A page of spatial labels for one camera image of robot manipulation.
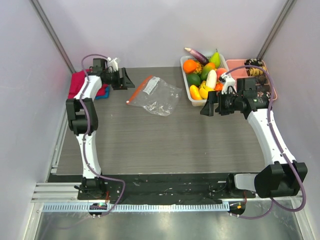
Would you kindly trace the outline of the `yellow toy banana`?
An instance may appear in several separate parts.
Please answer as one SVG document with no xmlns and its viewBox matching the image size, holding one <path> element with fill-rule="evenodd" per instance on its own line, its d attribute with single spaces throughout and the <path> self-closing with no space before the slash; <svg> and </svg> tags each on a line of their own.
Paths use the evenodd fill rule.
<svg viewBox="0 0 320 240">
<path fill-rule="evenodd" d="M 199 94 L 200 96 L 206 100 L 208 98 L 208 94 L 211 91 L 215 91 L 213 88 L 206 86 L 206 81 L 203 81 L 199 86 Z"/>
</svg>

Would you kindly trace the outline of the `clear orange zip top bag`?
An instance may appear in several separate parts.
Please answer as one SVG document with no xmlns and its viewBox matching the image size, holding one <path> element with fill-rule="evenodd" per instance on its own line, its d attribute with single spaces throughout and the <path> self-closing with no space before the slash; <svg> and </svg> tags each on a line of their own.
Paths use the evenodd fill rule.
<svg viewBox="0 0 320 240">
<path fill-rule="evenodd" d="M 141 107 L 150 114 L 167 117 L 175 110 L 181 94 L 181 88 L 151 75 L 137 87 L 126 104 Z"/>
</svg>

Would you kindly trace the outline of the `white toy radish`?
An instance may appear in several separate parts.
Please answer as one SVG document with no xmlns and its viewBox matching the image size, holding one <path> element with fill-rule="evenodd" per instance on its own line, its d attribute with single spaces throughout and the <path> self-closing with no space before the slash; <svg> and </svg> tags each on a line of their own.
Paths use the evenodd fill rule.
<svg viewBox="0 0 320 240">
<path fill-rule="evenodd" d="M 214 69 L 210 70 L 206 79 L 206 86 L 211 89 L 215 89 L 217 84 L 217 73 Z"/>
</svg>

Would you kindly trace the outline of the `pink toy peach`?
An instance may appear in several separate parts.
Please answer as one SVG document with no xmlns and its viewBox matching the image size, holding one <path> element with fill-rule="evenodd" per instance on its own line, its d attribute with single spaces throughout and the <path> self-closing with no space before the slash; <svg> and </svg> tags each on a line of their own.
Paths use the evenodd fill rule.
<svg viewBox="0 0 320 240">
<path fill-rule="evenodd" d="M 216 70 L 216 75 L 217 75 L 217 79 L 219 79 L 220 78 L 220 76 L 222 75 L 222 74 L 224 74 L 224 73 L 226 73 L 227 72 L 227 70 L 225 69 L 225 68 L 218 68 L 217 70 Z"/>
</svg>

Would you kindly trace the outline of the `orange toy orange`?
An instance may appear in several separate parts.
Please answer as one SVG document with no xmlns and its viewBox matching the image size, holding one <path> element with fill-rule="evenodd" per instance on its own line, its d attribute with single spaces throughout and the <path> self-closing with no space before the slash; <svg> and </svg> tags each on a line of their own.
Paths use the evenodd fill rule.
<svg viewBox="0 0 320 240">
<path fill-rule="evenodd" d="M 197 69 L 197 62 L 193 59 L 188 59 L 183 63 L 182 69 L 186 74 L 193 73 Z"/>
</svg>

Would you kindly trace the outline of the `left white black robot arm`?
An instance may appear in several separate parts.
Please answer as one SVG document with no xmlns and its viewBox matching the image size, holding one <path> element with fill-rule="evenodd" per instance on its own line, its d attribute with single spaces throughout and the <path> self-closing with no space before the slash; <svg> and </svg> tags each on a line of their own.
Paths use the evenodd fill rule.
<svg viewBox="0 0 320 240">
<path fill-rule="evenodd" d="M 102 176 L 96 147 L 96 131 L 99 126 L 94 100 L 103 85 L 113 90 L 134 88 L 124 67 L 119 67 L 117 57 L 111 59 L 101 54 L 94 57 L 92 66 L 86 69 L 81 61 L 84 73 L 83 83 L 73 98 L 66 100 L 66 113 L 69 129 L 75 135 L 82 159 L 82 180 L 78 190 L 78 198 L 102 199 L 107 194 L 107 187 Z"/>
</svg>

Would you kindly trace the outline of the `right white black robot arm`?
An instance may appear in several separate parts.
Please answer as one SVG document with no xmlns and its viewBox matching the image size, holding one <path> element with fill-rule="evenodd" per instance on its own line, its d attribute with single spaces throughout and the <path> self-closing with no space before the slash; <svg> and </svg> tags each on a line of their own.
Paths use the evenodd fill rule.
<svg viewBox="0 0 320 240">
<path fill-rule="evenodd" d="M 299 185 L 308 172 L 305 163 L 297 162 L 285 145 L 276 125 L 270 99 L 259 96 L 253 78 L 235 81 L 229 78 L 224 91 L 209 91 L 201 115 L 211 117 L 240 112 L 249 122 L 261 147 L 265 167 L 259 173 L 235 173 L 227 178 L 226 193 L 233 198 L 243 191 L 256 193 L 260 198 L 296 196 Z"/>
</svg>

